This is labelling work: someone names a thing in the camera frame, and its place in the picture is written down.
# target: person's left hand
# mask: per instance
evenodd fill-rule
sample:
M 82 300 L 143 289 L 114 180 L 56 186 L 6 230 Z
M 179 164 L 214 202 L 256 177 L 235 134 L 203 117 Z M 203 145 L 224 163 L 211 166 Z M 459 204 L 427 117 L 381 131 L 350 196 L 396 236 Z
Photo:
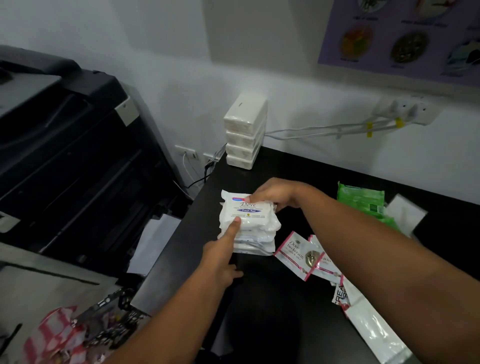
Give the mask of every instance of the person's left hand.
M 204 245 L 200 268 L 214 274 L 215 279 L 224 287 L 233 283 L 235 278 L 243 276 L 235 264 L 228 264 L 233 253 L 233 240 L 240 229 L 241 219 L 236 217 L 225 234 L 214 242 Z

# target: person's right hand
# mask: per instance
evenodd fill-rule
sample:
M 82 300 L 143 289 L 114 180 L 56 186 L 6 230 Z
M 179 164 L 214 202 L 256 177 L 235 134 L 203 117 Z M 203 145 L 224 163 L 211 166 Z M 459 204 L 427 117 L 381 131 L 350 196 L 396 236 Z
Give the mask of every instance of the person's right hand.
M 247 203 L 259 201 L 272 201 L 277 204 L 276 211 L 286 206 L 300 207 L 297 202 L 299 190 L 306 184 L 298 181 L 283 180 L 281 178 L 270 178 L 262 184 L 252 195 L 245 198 Z

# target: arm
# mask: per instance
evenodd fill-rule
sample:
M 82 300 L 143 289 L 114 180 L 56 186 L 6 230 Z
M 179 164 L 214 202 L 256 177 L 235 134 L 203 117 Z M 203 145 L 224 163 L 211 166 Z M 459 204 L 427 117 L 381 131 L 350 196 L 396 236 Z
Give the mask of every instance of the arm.
M 479 362 L 480 282 L 310 185 L 272 178 L 249 200 L 300 207 L 329 257 L 424 363 Z
M 215 317 L 225 289 L 243 276 L 228 262 L 240 218 L 216 242 L 204 246 L 198 268 L 175 296 L 108 360 L 108 364 L 190 364 Z

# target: yellow tape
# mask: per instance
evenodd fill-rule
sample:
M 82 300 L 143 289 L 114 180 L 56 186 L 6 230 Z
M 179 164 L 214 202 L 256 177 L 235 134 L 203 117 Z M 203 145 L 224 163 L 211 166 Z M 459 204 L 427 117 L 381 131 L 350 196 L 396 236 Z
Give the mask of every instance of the yellow tape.
M 402 118 L 396 118 L 395 119 L 395 125 L 398 129 L 403 128 L 405 126 L 405 123 L 403 122 Z
M 367 129 L 373 129 L 373 124 L 371 122 L 367 123 Z M 371 138 L 373 136 L 373 132 L 367 133 L 367 138 Z

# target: hand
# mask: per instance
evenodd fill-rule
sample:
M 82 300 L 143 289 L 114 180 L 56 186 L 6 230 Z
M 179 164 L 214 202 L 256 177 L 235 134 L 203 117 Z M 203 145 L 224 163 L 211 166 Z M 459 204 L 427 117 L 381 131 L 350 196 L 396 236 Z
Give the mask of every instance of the hand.
M 262 184 L 250 196 L 245 198 L 248 203 L 259 201 L 272 201 L 277 204 L 276 211 L 280 211 L 286 206 L 298 208 L 297 194 L 301 187 L 306 184 L 298 181 L 283 180 L 281 178 L 270 178 Z
M 204 253 L 200 268 L 213 273 L 215 279 L 225 288 L 233 283 L 235 278 L 243 276 L 235 264 L 228 264 L 233 253 L 233 240 L 240 229 L 241 219 L 237 216 L 230 224 L 225 234 L 215 242 L 204 245 Z

